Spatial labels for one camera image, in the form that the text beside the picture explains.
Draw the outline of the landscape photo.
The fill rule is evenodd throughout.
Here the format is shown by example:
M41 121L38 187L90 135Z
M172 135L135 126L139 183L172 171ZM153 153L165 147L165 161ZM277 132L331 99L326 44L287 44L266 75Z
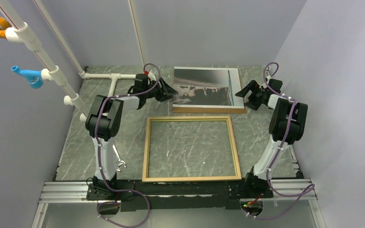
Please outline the landscape photo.
M244 99L236 68L174 67L174 113L245 114Z

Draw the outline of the light wooden picture frame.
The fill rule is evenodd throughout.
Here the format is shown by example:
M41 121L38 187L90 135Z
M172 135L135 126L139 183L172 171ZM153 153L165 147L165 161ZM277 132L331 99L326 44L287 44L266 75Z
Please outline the light wooden picture frame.
M235 174L230 176L207 176L207 177L149 177L149 156L150 156L150 137L152 133L151 124L153 122L225 122L229 135L229 143L233 159ZM145 134L144 162L143 162L143 182L198 182L198 181L238 181L241 179L241 171L238 153L235 143L233 126L230 116L163 116L148 117Z

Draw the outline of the white PVC pipe stand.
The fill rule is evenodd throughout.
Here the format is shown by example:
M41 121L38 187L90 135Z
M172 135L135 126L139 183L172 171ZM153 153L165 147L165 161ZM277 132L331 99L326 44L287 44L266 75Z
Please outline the white PVC pipe stand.
M112 80L112 84L110 86L110 92L113 92L115 89L116 82L121 79L134 79L134 75L127 74L91 74L86 73L85 70L81 68L81 65L76 60L74 54L69 49L66 41L63 39L60 34L58 28L53 22L52 18L49 16L48 12L42 5L42 2L39 0L35 1L38 6L40 12L45 17L48 24L51 26L55 35L59 39L61 45L68 53L72 62L75 64L79 75L82 79L89 78L109 78ZM67 81L67 77L61 71L59 66L54 64L54 61L49 57L46 51L43 49L42 44L38 37L35 35L34 31L31 27L24 22L12 5L7 0L0 0L0 12L5 17L6 21L11 24L10 28L5 30L6 40L11 43L20 43L24 44L28 50L32 51L36 57L40 60L40 62L44 65L44 69L42 69L42 79L47 81L54 81L58 86L60 86L65 93L67 94L64 97L65 105L72 105L75 108L81 111L80 120L85 121L87 118L87 107L85 103L80 98L79 94L71 87L71 85Z

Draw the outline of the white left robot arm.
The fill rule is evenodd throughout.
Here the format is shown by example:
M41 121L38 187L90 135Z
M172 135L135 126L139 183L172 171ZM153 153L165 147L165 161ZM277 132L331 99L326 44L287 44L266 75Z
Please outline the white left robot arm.
M152 80L147 72L137 74L134 85L124 95L97 95L85 121L85 128L92 138L96 156L96 171L92 178L99 186L99 194L105 199L117 195L113 182L121 167L126 167L117 151L115 136L118 134L123 112L141 109L148 99L158 102L172 99L178 92L162 77Z

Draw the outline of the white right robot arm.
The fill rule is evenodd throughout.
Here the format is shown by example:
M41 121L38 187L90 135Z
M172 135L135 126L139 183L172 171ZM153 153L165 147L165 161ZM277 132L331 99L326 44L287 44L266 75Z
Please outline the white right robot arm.
M258 110L262 104L273 110L267 147L242 184L243 192L248 197L255 197L270 188L270 178L277 160L304 134L308 105L281 93L282 85L280 80L268 79L266 87L262 87L252 80L235 94L242 98L248 95L244 105L252 110Z

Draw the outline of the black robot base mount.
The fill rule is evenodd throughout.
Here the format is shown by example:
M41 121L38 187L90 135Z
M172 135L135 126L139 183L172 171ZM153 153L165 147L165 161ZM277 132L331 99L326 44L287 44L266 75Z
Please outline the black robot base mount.
M240 209L239 203L273 198L269 187L256 188L248 178L233 181L143 182L116 180L110 191L102 181L89 181L86 200L117 201L122 212L139 209Z

